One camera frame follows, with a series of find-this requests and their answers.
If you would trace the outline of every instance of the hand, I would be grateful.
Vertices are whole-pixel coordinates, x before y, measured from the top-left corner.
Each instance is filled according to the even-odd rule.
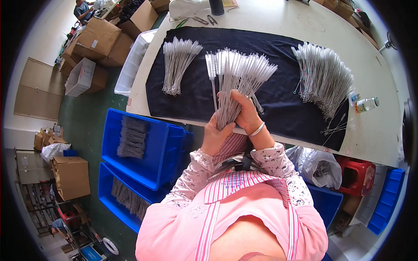
[[[231,97],[241,104],[242,109],[235,122],[245,130],[247,135],[255,132],[263,123],[258,116],[257,110],[253,102],[239,93],[237,90],[232,90]]]
[[[200,150],[209,156],[217,154],[221,150],[225,139],[232,133],[235,125],[235,122],[229,123],[222,131],[219,131],[217,129],[216,113],[214,113],[205,126],[203,144]]]

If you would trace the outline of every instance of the black bottle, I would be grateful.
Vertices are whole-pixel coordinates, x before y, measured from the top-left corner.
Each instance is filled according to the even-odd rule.
[[[223,15],[225,13],[222,0],[209,0],[209,4],[213,15]]]

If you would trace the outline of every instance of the silver bracelet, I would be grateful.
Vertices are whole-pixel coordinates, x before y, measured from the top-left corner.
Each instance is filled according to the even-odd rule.
[[[253,133],[251,133],[250,135],[248,135],[248,137],[254,137],[255,135],[257,135],[262,129],[263,129],[263,127],[264,127],[264,125],[265,125],[265,122],[263,122],[262,124],[261,124],[261,126],[260,127],[258,127],[258,129],[256,129],[256,131],[255,132],[253,132]]]

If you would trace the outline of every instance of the scissors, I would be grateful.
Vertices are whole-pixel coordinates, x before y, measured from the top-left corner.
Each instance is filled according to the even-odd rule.
[[[182,27],[188,20],[189,20],[189,18],[190,17],[188,17],[188,18],[186,18],[186,19],[184,19],[181,23],[179,23],[177,26],[176,26],[176,29],[177,28],[180,28],[180,27]]]
[[[208,20],[212,25],[218,24],[218,22],[215,19],[213,19],[213,17],[211,17],[210,15],[208,15]]]
[[[208,24],[209,24],[209,22],[208,22],[208,21],[203,20],[202,18],[197,17],[197,16],[193,17],[193,20],[196,20],[196,21],[198,21],[198,22],[200,22],[200,23],[203,23],[204,25],[208,25]]]

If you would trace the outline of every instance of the tape roll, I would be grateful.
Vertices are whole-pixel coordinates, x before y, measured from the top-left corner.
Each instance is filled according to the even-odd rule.
[[[107,238],[103,238],[103,243],[106,248],[114,255],[119,255],[119,250],[115,246],[115,244]]]

